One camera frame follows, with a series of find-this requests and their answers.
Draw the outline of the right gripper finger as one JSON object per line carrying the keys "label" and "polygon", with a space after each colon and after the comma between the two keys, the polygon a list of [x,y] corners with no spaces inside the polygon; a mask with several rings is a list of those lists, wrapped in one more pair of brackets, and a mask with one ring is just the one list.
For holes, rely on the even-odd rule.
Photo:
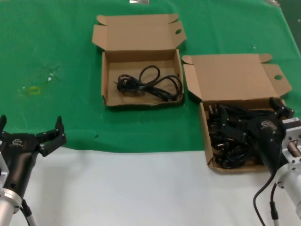
{"label": "right gripper finger", "polygon": [[278,120],[291,119],[294,115],[294,110],[288,108],[282,102],[277,101],[275,98],[271,97],[269,99],[269,105],[274,110],[274,116]]}
{"label": "right gripper finger", "polygon": [[221,134],[239,143],[247,143],[248,123],[251,120],[249,114],[229,115],[227,112],[221,113]]}

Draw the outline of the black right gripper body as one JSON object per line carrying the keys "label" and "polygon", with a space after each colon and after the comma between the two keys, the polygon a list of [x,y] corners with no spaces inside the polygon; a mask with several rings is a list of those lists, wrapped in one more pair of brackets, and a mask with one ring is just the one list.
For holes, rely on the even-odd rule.
{"label": "black right gripper body", "polygon": [[281,120],[274,117],[256,117],[249,121],[248,132],[253,138],[254,150],[271,174],[286,161],[280,154],[284,131]]}

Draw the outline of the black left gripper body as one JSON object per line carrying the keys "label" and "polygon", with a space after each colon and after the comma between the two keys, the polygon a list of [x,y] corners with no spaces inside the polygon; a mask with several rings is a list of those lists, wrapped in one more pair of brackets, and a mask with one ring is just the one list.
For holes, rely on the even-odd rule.
{"label": "black left gripper body", "polygon": [[28,133],[1,133],[0,140],[0,152],[9,170],[4,188],[23,196],[39,153],[39,142]]}

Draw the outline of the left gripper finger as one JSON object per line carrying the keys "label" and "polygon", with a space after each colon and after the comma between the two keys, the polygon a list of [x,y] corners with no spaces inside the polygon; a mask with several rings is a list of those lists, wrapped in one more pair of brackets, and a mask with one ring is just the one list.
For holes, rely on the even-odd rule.
{"label": "left gripper finger", "polygon": [[6,132],[4,131],[4,128],[6,126],[6,123],[7,123],[7,118],[6,116],[3,114],[1,117],[0,117],[0,139],[2,140],[5,135],[6,135]]}
{"label": "left gripper finger", "polygon": [[36,134],[36,138],[40,145],[43,144],[39,147],[39,153],[43,157],[66,144],[67,140],[61,116],[57,117],[54,129]]}

